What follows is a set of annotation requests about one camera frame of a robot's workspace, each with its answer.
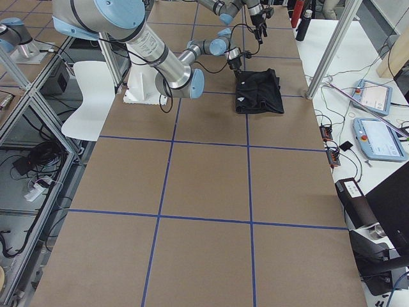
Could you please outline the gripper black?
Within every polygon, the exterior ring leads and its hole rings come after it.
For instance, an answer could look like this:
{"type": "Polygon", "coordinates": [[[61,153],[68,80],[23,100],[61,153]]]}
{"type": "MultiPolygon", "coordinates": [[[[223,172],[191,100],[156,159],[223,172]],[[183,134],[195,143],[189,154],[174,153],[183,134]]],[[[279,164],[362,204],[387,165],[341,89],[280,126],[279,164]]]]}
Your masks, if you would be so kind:
{"type": "Polygon", "coordinates": [[[240,49],[231,49],[226,52],[226,60],[231,70],[235,71],[235,77],[242,77],[242,60],[241,58],[252,58],[251,51],[241,51],[240,49]]]}
{"type": "Polygon", "coordinates": [[[266,20],[274,14],[274,8],[262,8],[259,12],[251,15],[252,24],[256,27],[256,39],[259,44],[263,44],[263,36],[267,37],[266,20]]]}

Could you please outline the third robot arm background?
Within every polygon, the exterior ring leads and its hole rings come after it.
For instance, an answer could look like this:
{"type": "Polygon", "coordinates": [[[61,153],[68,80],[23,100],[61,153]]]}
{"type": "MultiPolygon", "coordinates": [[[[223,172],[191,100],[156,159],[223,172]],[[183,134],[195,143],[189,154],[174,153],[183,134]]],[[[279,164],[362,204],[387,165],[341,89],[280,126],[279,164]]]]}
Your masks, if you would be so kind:
{"type": "Polygon", "coordinates": [[[39,65],[45,57],[25,24],[17,17],[1,20],[1,48],[16,64],[39,65]]]}

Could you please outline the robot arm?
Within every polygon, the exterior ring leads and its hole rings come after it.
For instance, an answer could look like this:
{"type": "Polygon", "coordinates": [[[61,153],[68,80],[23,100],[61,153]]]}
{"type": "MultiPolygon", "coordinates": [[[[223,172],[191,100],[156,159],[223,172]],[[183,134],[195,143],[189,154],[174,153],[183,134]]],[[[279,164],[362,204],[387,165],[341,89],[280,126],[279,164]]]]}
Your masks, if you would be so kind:
{"type": "Polygon", "coordinates": [[[202,70],[191,65],[201,55],[225,56],[231,70],[241,69],[242,52],[225,29],[213,40],[192,40],[180,56],[175,56],[147,25],[142,1],[53,1],[55,29],[85,40],[98,40],[106,32],[125,43],[131,55],[157,71],[156,89],[166,97],[198,98],[205,87],[202,70]]]}
{"type": "Polygon", "coordinates": [[[197,2],[217,15],[225,25],[229,25],[237,13],[245,6],[252,25],[255,27],[252,32],[258,43],[263,44],[262,37],[267,37],[266,20],[274,14],[273,1],[234,0],[228,3],[227,1],[198,0],[197,2]]]}

